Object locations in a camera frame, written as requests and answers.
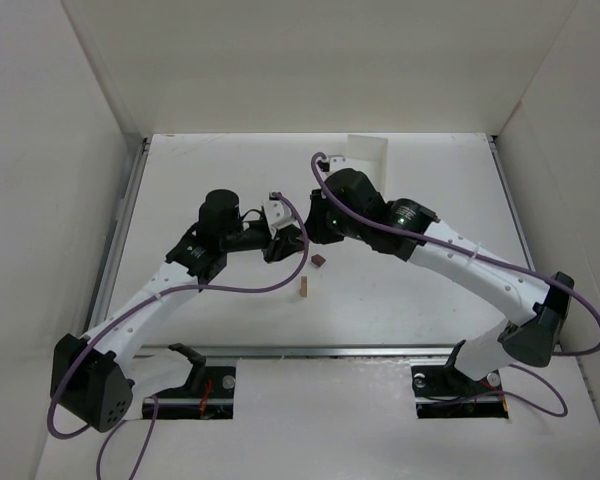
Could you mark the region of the white perforated box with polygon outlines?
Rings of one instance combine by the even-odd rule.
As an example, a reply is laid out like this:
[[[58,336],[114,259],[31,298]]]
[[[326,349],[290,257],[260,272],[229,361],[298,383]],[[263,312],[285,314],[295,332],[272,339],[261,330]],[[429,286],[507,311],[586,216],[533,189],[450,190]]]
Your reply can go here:
[[[363,172],[382,195],[387,178],[388,144],[386,137],[349,134],[344,149],[345,164]]]

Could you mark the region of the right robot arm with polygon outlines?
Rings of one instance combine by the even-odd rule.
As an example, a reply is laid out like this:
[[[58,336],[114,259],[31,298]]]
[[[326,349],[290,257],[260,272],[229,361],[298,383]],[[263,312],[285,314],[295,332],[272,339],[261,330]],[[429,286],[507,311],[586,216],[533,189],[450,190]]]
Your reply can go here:
[[[481,261],[485,250],[454,231],[427,207],[410,199],[386,201],[368,177],[345,168],[310,194],[305,221],[315,244],[346,238],[373,251],[435,272],[495,307],[504,318],[485,333],[454,346],[446,366],[472,380],[514,362],[549,365],[566,319],[571,277],[543,281]]]

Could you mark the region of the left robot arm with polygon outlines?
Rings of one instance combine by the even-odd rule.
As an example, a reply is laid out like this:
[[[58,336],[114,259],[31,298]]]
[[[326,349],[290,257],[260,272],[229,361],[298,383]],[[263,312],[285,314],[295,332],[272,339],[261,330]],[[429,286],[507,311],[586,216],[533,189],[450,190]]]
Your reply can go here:
[[[50,404],[46,426],[55,438],[67,434],[54,424],[58,408],[86,429],[109,432],[126,417],[135,399],[187,383],[202,359],[182,347],[138,359],[147,339],[186,302],[205,291],[246,295],[270,293],[299,276],[300,267],[283,280],[263,287],[219,285],[216,277],[233,253],[260,251],[267,263],[300,253],[309,257],[309,239],[296,207],[281,193],[263,202],[257,219],[247,221],[236,193],[208,193],[197,221],[166,254],[147,283],[113,316],[81,336],[67,334],[54,347]]]

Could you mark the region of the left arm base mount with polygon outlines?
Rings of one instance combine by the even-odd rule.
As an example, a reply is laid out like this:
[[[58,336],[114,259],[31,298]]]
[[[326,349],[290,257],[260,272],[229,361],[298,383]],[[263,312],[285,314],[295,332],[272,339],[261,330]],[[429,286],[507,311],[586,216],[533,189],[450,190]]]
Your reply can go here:
[[[209,360],[181,343],[168,346],[190,365],[182,385],[162,389],[158,420],[230,420],[233,418],[236,366]]]

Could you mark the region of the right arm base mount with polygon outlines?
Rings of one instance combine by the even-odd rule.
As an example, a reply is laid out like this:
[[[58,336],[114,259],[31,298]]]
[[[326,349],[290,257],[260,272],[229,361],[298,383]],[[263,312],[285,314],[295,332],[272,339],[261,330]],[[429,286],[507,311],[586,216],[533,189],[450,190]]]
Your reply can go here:
[[[509,418],[498,370],[472,380],[451,367],[415,364],[411,377],[419,419]]]

